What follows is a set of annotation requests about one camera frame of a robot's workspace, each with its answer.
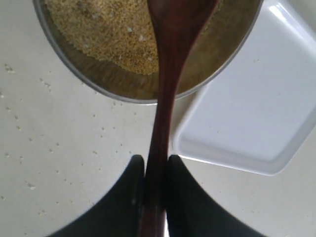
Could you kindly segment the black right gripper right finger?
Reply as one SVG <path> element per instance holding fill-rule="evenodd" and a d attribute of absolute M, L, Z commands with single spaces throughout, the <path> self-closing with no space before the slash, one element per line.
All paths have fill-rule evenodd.
<path fill-rule="evenodd" d="M 211 198 L 181 158 L 169 157 L 166 213 L 171 237 L 262 237 Z"/>

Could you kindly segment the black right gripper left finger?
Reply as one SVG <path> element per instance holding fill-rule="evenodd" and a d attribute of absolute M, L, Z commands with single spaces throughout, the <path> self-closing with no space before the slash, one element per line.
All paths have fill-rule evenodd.
<path fill-rule="evenodd" d="M 144 159 L 133 155 L 123 174 L 94 206 L 51 237 L 136 237 L 143 199 Z"/>

